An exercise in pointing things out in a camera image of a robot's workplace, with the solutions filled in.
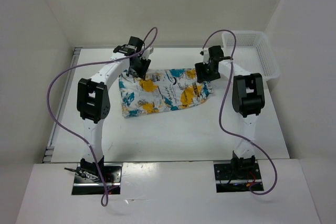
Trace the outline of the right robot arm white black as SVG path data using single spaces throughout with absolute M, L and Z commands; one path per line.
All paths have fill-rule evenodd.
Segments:
M 203 61 L 195 64 L 197 81 L 213 81 L 224 75 L 232 85 L 232 106 L 242 120 L 240 142 L 233 150 L 230 172 L 235 178 L 242 179 L 253 171 L 255 166 L 255 129 L 256 123 L 265 106 L 262 75 L 245 70 L 224 56 L 221 46 L 203 49 Z

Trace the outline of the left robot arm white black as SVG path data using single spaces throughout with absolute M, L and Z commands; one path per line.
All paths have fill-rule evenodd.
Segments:
M 83 137 L 90 149 L 80 160 L 80 169 L 93 182 L 101 181 L 105 175 L 102 151 L 102 127 L 111 105 L 109 89 L 122 72 L 136 78 L 145 78 L 153 48 L 145 49 L 145 42 L 130 37 L 127 44 L 117 46 L 110 63 L 105 64 L 92 77 L 78 82 L 77 111 L 83 119 Z

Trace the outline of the patterned white teal yellow shorts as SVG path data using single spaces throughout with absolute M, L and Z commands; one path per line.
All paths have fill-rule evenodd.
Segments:
M 191 108 L 213 93 L 209 81 L 197 82 L 194 68 L 149 69 L 144 79 L 124 71 L 119 76 L 119 90 L 125 118 Z

